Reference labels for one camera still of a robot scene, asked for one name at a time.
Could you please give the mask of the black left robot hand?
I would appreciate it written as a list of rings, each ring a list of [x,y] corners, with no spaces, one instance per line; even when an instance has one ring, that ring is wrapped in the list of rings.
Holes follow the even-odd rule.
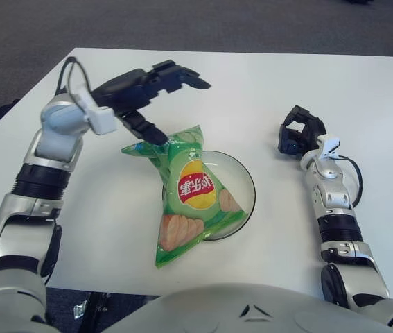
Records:
[[[164,90],[168,93],[188,85],[195,89],[209,89],[211,85],[196,71],[167,60],[152,66],[150,71],[134,69],[113,78],[91,92],[96,104],[112,108],[125,128],[136,138],[150,144],[164,145],[168,138],[139,112]]]

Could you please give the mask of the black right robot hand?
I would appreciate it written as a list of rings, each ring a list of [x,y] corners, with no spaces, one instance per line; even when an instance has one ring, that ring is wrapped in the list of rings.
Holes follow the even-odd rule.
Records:
[[[291,129],[292,123],[303,125],[301,131]],[[317,137],[326,134],[322,120],[313,116],[307,109],[298,105],[288,113],[279,128],[278,150],[282,154],[301,157],[311,150],[318,149]]]

